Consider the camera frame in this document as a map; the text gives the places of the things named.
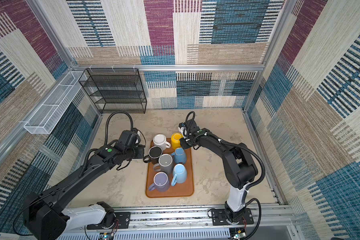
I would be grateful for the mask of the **yellow mug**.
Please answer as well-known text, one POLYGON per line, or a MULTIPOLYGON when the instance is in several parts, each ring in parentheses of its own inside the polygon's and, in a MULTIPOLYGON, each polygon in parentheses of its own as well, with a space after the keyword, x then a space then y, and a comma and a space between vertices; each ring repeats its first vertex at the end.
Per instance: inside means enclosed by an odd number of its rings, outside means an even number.
POLYGON ((181 147, 180 139, 183 138, 181 133, 174 133, 171 136, 171 145, 174 150, 181 147))

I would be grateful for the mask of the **light blue mug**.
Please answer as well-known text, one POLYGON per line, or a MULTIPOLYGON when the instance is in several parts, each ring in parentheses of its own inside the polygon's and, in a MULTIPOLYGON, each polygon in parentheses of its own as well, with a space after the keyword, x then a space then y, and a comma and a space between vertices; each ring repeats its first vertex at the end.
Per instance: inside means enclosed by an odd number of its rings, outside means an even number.
POLYGON ((176 164, 173 168, 173 179, 171 182, 171 186, 175 186, 176 184, 182 184, 187 179, 187 170, 183 164, 176 164))

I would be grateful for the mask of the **brown plastic tray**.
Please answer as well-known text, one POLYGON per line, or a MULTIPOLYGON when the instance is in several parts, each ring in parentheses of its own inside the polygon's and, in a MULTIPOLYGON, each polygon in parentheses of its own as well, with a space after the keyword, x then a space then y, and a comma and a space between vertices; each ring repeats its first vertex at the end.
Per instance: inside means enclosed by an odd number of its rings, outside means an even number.
MULTIPOLYGON (((175 150, 170 146, 171 145, 171 138, 167 138, 164 141, 165 135, 158 134, 158 140, 163 140, 164 146, 162 147, 163 154, 172 154, 175 150)), ((194 181, 193 181, 193 167, 192 167, 192 155, 191 150, 187 149, 185 150, 185 155, 187 157, 187 160, 185 164, 185 169, 187 171, 187 179, 184 183, 176 183, 174 186, 171 186, 171 181, 173 178, 172 173, 169 175, 169 189, 165 192, 160 192, 158 190, 151 190, 150 186, 154 183, 154 176, 159 173, 154 169, 154 164, 157 163, 157 161, 153 163, 148 163, 148 174, 147 174, 147 181, 146 181, 146 195, 149 198, 168 198, 168 197, 188 197, 191 196, 194 192, 194 181)))

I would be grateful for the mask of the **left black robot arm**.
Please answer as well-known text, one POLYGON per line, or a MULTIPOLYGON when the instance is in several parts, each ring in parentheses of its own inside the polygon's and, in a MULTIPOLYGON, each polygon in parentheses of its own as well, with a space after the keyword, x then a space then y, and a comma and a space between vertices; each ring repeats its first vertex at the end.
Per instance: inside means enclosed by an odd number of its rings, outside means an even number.
POLYGON ((23 210, 13 221, 13 230, 19 218, 29 235, 38 240, 56 240, 65 231, 89 225, 111 230, 117 227, 114 210, 105 202, 76 209, 68 209, 67 205, 102 174, 112 168, 124 169, 123 162, 130 163, 144 148, 131 115, 122 113, 129 118, 130 129, 123 131, 116 140, 109 141, 105 137, 103 146, 90 149, 83 165, 61 182, 38 195, 28 194, 23 201, 23 210))

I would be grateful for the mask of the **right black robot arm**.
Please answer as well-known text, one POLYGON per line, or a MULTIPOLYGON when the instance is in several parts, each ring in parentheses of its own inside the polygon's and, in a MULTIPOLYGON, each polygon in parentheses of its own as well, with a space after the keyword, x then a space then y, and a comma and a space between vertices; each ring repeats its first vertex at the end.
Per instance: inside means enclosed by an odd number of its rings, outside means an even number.
POLYGON ((195 112, 187 114, 186 120, 179 124, 183 137, 183 149, 202 147, 212 151, 222 159, 226 179, 231 185, 230 195, 225 202, 225 215, 228 223, 237 224, 246 212, 247 194, 250 188, 260 184, 265 178, 265 165, 261 158, 243 144, 225 141, 206 128, 199 128, 195 122, 195 112))

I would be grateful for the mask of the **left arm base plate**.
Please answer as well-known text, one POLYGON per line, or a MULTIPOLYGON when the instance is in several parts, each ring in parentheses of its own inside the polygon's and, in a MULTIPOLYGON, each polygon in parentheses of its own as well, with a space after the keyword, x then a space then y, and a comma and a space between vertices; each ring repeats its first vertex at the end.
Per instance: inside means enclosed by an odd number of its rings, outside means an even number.
POLYGON ((86 226, 87 230, 114 231, 116 229, 127 229, 130 223, 130 212, 106 213, 105 218, 95 225, 86 226))

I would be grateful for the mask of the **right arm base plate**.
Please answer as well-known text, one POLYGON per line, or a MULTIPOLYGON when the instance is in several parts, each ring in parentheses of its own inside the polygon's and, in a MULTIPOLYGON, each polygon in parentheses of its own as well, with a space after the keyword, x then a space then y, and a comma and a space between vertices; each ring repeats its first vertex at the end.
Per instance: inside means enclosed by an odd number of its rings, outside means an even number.
POLYGON ((225 209, 211 208, 207 211, 207 215, 212 219, 214 226, 223 225, 252 225, 254 224, 251 209, 245 208, 234 213, 235 219, 229 219, 225 209))

